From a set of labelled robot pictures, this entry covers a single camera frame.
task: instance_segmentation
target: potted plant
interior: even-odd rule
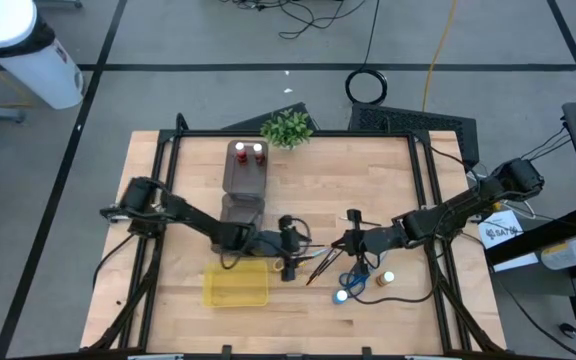
[[[309,115],[284,110],[272,114],[271,119],[261,126],[261,135],[274,146],[292,150],[295,146],[308,141],[313,131],[308,129],[306,120]]]

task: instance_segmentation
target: white paper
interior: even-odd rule
[[[519,225],[519,221],[512,210],[496,212],[479,224],[479,236],[486,249],[512,239],[522,232],[521,225]],[[504,271],[535,264],[538,261],[537,255],[532,253],[497,264],[494,268],[495,271]]]

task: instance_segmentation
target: white trash can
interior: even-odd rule
[[[0,0],[0,64],[55,109],[83,98],[81,70],[32,0]]]

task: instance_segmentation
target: yellow plastic basket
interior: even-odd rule
[[[221,264],[209,264],[204,275],[204,306],[264,306],[268,303],[268,265],[265,260],[242,259],[230,270]]]

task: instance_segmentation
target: wooden tabletop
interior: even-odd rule
[[[431,139],[438,150],[460,156],[453,132],[434,132]],[[150,175],[156,140],[157,132],[133,133],[118,198],[132,177]],[[226,144],[231,140],[192,137],[181,141],[173,192],[217,218],[224,194]],[[423,150],[420,146],[418,150],[431,202]],[[444,199],[466,189],[460,164],[436,154],[435,162]],[[360,209],[364,220],[388,225],[392,217],[417,207],[405,139],[315,137],[292,151],[270,149],[266,229],[276,230],[277,219],[291,214],[308,222],[314,243],[330,244],[351,226],[339,219],[346,209]],[[127,222],[110,226],[104,253],[126,237],[127,226]],[[472,225],[466,232],[478,237]],[[481,246],[460,237],[453,249],[465,306],[490,338],[505,346]],[[96,341],[121,309],[119,304],[126,302],[135,250],[133,241],[99,273],[82,346]],[[363,346],[372,347],[375,354],[441,353],[432,299],[421,304],[366,306],[348,301],[333,305],[332,294],[340,287],[338,276],[352,267],[353,260],[340,256],[308,287],[304,284],[316,262],[300,268],[296,281],[281,282],[278,274],[271,274],[270,298],[264,307],[207,308],[202,305],[203,271],[207,264],[218,262],[218,256],[204,235],[184,225],[169,226],[147,350],[218,353],[222,345],[229,344],[236,353],[358,354]],[[378,272],[386,270],[395,274],[395,281],[386,287],[369,281],[363,299],[419,298],[430,290],[428,263],[421,248],[390,251]],[[454,313],[447,301],[446,308],[453,347],[458,348]],[[140,306],[131,345],[136,344],[141,316]]]

